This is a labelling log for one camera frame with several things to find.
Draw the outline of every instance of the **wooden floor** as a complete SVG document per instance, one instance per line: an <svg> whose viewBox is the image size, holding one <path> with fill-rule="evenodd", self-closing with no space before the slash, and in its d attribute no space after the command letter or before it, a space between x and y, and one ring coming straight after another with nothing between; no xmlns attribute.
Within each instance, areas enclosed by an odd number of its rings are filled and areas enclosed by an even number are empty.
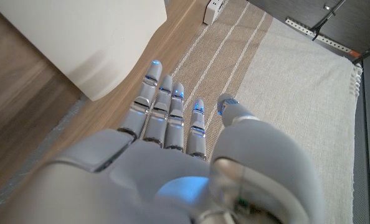
<svg viewBox="0 0 370 224"><path fill-rule="evenodd" d="M0 188L80 94L0 15Z"/></svg>

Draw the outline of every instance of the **robot finger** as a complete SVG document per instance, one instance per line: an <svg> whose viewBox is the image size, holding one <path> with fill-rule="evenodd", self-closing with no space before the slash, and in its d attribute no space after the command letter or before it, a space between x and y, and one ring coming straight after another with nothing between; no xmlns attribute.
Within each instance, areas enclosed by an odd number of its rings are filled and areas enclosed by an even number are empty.
<svg viewBox="0 0 370 224"><path fill-rule="evenodd" d="M204 129L204 103L197 99L191 116L191 125L186 141L186 154L206 160L206 133Z"/></svg>
<svg viewBox="0 0 370 224"><path fill-rule="evenodd" d="M171 93L164 148L184 151L184 86L180 83L174 84Z"/></svg>
<svg viewBox="0 0 370 224"><path fill-rule="evenodd" d="M158 90L156 101L151 110L151 115L143 137L144 141L155 142L160 147L163 147L164 144L172 88L173 78L166 75Z"/></svg>
<svg viewBox="0 0 370 224"><path fill-rule="evenodd" d="M140 92L132 102L119 131L129 133L134 139L140 137L162 70L163 67L159 61L152 61L142 81Z"/></svg>

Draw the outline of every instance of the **power outlet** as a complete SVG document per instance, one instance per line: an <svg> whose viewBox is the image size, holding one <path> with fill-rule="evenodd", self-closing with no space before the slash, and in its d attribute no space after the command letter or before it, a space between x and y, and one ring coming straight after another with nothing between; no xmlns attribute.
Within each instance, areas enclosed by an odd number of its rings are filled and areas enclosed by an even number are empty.
<svg viewBox="0 0 370 224"><path fill-rule="evenodd" d="M224 5L224 0L211 0L207 5L206 13L204 15L203 22L205 24L211 25L218 16L222 6Z"/></svg>

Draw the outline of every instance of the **woven rug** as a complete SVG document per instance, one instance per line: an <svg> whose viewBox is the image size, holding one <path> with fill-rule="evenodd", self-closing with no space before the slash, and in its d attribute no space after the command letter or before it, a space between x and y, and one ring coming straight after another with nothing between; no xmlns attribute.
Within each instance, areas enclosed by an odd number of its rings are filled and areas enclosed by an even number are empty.
<svg viewBox="0 0 370 224"><path fill-rule="evenodd" d="M325 193L325 223L353 222L360 74L349 60L244 0L226 1L213 25L200 26L172 72L184 85L184 130L193 101L204 101L208 159L222 128L216 110L221 93L236 96L310 153Z"/></svg>

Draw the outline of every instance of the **metal bracket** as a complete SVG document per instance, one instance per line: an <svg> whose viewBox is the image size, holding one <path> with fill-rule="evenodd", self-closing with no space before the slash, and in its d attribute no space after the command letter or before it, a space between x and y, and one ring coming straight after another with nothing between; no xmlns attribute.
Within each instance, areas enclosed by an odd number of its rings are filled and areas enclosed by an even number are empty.
<svg viewBox="0 0 370 224"><path fill-rule="evenodd" d="M309 28L307 28L307 26L297 22L297 21L294 21L290 18L287 18L286 21L285 21L286 24L288 24L289 26L293 27L294 29L296 30L299 30L300 32L306 34L306 35L309 35L310 37L314 37L315 36L315 33L312 32ZM328 44L338 50L341 50L343 52L346 52L346 53L349 53L350 55L352 56L355 56L355 57L358 57L360 55L360 53L344 46L344 45L341 45L323 35L318 35L318 37L316 38L317 40L320 40L322 41L323 43L325 44Z"/></svg>

